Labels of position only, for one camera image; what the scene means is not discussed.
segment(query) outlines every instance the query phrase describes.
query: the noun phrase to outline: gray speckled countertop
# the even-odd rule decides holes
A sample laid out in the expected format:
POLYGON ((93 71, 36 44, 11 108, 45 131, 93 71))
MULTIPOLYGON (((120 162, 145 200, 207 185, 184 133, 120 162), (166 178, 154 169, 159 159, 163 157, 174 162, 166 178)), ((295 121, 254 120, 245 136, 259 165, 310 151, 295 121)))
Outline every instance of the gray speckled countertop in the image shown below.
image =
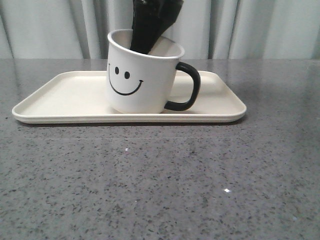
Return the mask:
POLYGON ((0 239, 320 239, 320 61, 186 62, 217 73, 246 116, 22 124, 14 105, 106 61, 0 60, 0 239))

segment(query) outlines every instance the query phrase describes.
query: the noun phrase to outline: rectangular tray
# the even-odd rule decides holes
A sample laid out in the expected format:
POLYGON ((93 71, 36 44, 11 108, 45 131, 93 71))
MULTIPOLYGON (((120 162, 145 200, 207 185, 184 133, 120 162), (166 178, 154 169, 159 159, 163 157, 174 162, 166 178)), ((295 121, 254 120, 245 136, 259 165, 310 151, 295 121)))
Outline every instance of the rectangular tray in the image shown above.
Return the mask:
MULTIPOLYGON (((70 71, 55 76, 12 109, 27 124, 73 123, 228 123, 245 115, 246 105, 218 75, 199 71, 201 87, 194 105, 186 111, 159 114, 119 113, 106 100, 106 71, 70 71)), ((177 71, 169 100, 185 102, 193 81, 177 71)))

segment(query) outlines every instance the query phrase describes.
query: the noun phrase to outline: white mug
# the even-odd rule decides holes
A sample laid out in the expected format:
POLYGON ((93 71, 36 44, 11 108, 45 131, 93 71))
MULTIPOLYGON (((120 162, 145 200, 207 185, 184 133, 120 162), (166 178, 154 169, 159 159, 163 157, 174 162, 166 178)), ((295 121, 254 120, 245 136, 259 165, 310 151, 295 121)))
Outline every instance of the white mug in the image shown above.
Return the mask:
POLYGON ((158 114, 164 109, 189 109, 199 93, 200 75, 194 67, 179 62, 185 53, 183 47, 161 36, 149 54, 142 54, 130 50, 131 39, 131 29, 119 29, 108 34, 106 95, 111 107, 126 114, 158 114), (192 77, 193 91, 187 102, 168 101, 176 70, 192 77))

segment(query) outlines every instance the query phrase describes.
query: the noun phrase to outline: white curtain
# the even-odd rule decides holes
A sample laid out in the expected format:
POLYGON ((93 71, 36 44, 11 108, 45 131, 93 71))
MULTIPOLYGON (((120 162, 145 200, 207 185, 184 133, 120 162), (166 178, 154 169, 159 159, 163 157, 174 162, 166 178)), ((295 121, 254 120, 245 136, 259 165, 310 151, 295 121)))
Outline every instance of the white curtain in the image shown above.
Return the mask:
MULTIPOLYGON (((132 0, 0 0, 0 58, 105 59, 132 0)), ((319 59, 320 0, 184 0, 164 35, 184 59, 319 59)))

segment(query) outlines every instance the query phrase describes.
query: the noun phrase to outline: mug rim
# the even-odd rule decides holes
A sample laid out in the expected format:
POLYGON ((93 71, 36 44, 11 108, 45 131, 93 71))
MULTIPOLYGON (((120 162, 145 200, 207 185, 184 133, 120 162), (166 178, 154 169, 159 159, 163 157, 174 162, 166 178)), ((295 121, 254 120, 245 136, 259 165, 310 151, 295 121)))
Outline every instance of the mug rim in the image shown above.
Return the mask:
POLYGON ((115 33, 118 33, 118 32, 132 32, 133 30, 132 29, 116 29, 116 30, 113 30, 113 31, 110 31, 108 33, 108 40, 109 40, 109 43, 114 45, 115 47, 125 51, 125 52, 128 52, 130 54, 134 54, 134 55, 137 55, 137 56, 141 56, 141 57, 145 57, 145 58, 150 58, 150 59, 159 59, 159 60, 169 60, 169 59, 180 59, 184 54, 185 54, 185 49, 179 44, 179 43, 176 43, 175 41, 172 41, 171 39, 165 37, 165 36, 160 36, 159 38, 163 38, 163 39, 167 39, 169 40, 170 42, 172 42, 173 44, 175 44, 179 49, 180 49, 180 54, 179 55, 175 55, 175 56, 155 56, 155 55, 148 55, 148 54, 143 54, 143 53, 140 53, 140 52, 136 52, 136 51, 132 51, 124 46, 121 46, 120 44, 118 44, 117 42, 115 42, 113 40, 113 35, 115 33))

